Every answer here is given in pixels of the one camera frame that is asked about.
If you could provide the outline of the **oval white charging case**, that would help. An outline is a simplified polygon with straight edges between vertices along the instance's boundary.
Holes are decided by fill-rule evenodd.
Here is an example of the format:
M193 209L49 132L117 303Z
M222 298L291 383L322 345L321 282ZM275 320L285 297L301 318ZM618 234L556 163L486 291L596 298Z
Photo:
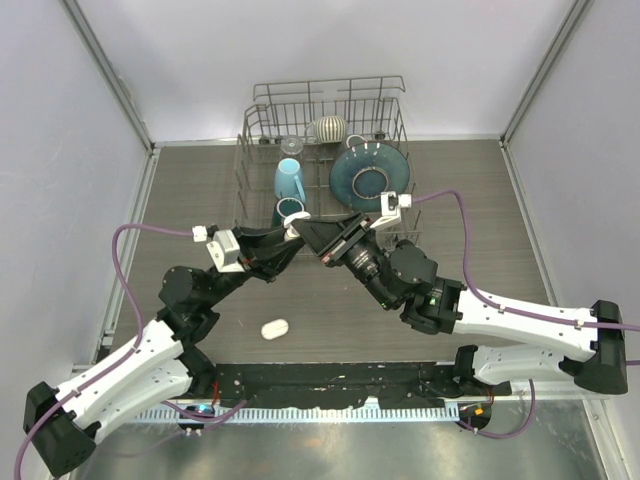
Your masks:
M289 331L289 323L285 319L276 319L265 323L260 330L263 339L275 340L286 335Z

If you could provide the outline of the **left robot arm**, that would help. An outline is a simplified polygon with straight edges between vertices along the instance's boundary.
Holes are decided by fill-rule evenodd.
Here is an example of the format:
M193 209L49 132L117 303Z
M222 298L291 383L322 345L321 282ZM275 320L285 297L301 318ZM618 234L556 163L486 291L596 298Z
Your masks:
M211 267L170 268L162 309L149 322L139 320L128 343L56 387L40 382L27 393L23 444L35 448L55 478L150 407L184 394L205 397L217 372L197 345L219 319L214 306L252 278L274 281L304 245L292 227L195 226L174 234L204 244Z

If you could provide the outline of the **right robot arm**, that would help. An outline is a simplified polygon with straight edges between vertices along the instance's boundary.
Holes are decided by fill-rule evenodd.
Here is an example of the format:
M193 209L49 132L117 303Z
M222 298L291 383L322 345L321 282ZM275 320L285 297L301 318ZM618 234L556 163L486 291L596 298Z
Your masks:
M458 349L451 380L465 395L512 380L571 379L584 390L628 391L624 324L617 304L563 308L497 296L440 277L438 265L415 244L381 248L375 224L362 214L337 221L289 219L327 267L346 267L385 310L397 310L412 329L428 335L500 337L511 346Z

